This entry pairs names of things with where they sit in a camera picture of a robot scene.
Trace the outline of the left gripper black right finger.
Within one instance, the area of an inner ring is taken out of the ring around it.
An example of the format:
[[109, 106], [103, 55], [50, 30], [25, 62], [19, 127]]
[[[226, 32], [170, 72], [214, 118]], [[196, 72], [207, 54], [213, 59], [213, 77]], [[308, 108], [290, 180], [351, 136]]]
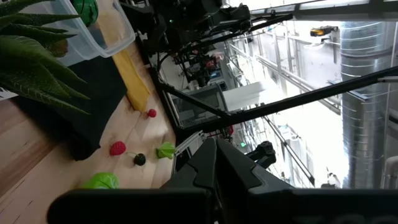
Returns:
[[216, 177], [229, 223], [397, 223], [397, 191], [295, 188], [223, 139]]

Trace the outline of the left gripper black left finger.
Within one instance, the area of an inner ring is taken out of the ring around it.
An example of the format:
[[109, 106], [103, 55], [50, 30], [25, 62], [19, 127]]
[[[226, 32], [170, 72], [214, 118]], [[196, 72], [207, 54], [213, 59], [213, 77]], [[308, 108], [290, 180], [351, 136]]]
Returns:
[[216, 142], [203, 142], [159, 189], [78, 189], [56, 198], [48, 223], [212, 223]]

